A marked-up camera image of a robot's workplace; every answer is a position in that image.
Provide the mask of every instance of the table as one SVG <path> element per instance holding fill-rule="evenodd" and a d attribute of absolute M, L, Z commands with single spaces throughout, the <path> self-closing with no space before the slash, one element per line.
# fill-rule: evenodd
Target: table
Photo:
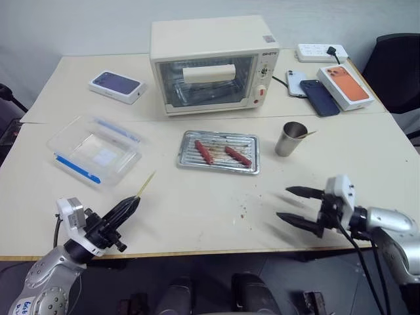
<path fill-rule="evenodd" d="M 301 63 L 295 57 L 293 49 L 284 49 L 280 51 L 274 74 L 285 80 L 287 70 L 299 70 L 304 72 L 308 79 L 316 79 L 318 69 L 330 65 L 332 64 Z M 347 61 L 346 65 L 353 74 L 356 74 L 357 70 L 350 61 Z M 132 105 L 89 91 L 88 81 L 104 69 L 144 81 L 148 85 L 148 90 Z M 343 114 L 373 114 L 385 111 L 383 105 L 376 100 L 367 108 Z M 67 123 L 81 114 L 108 116 L 114 121 L 174 121 L 303 116 L 316 115 L 316 112 L 308 100 L 290 97 L 283 85 L 272 80 L 266 100 L 259 108 L 168 117 L 164 113 L 163 101 L 154 83 L 147 54 L 65 56 L 21 122 Z"/>
<path fill-rule="evenodd" d="M 278 157 L 274 145 L 281 126 L 291 119 L 318 132 L 291 156 Z M 318 239 L 276 216 L 276 211 L 294 212 L 315 220 L 319 201 L 298 198 L 285 188 L 324 188 L 328 177 L 340 173 L 353 181 L 358 205 L 398 209 L 420 222 L 420 159 L 388 113 L 121 124 L 142 135 L 142 159 L 117 186 L 103 190 L 53 164 L 45 143 L 63 124 L 22 127 L 0 168 L 1 259 L 35 260 L 52 248 L 57 198 L 75 196 L 104 215 L 120 199 L 135 194 L 153 170 L 157 173 L 140 207 L 119 229 L 126 252 L 112 248 L 106 257 L 349 248 L 338 233 L 326 230 Z M 197 129 L 257 135 L 260 174 L 178 168 L 182 135 Z M 59 243 L 65 239 L 61 231 Z"/>

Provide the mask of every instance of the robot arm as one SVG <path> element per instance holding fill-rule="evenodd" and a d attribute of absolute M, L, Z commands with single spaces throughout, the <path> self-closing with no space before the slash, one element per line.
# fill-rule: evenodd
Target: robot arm
<path fill-rule="evenodd" d="M 407 215 L 387 209 L 354 206 L 354 186 L 346 175 L 329 178 L 325 190 L 294 186 L 287 191 L 322 201 L 316 222 L 292 213 L 277 213 L 284 221 L 322 237 L 324 228 L 339 223 L 357 240 L 373 240 L 381 250 L 395 281 L 420 284 L 420 232 Z"/>
<path fill-rule="evenodd" d="M 90 209 L 83 210 L 77 198 L 59 199 L 58 212 L 70 240 L 31 267 L 9 315 L 66 314 L 70 289 L 86 263 L 114 244 L 119 251 L 127 248 L 116 229 L 136 211 L 139 202 L 138 196 L 126 198 L 100 218 Z"/>

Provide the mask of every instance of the toaster oven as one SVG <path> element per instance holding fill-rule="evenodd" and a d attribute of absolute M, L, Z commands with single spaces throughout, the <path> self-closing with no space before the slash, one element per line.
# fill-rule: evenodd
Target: toaster oven
<path fill-rule="evenodd" d="M 150 63 L 167 115 L 261 106 L 278 53 L 260 16 L 152 23 Z"/>

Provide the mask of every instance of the clear plastic box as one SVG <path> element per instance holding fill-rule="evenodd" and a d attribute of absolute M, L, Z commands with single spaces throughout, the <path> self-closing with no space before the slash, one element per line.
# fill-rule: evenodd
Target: clear plastic box
<path fill-rule="evenodd" d="M 140 159 L 139 137 L 101 117 L 79 116 L 48 141 L 55 160 L 85 182 L 113 185 Z"/>

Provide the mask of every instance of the orange phone box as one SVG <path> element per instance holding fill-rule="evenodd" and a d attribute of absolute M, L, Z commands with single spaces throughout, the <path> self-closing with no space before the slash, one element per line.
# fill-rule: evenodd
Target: orange phone box
<path fill-rule="evenodd" d="M 320 68 L 317 75 L 343 110 L 366 107 L 374 100 L 369 90 L 344 65 Z"/>

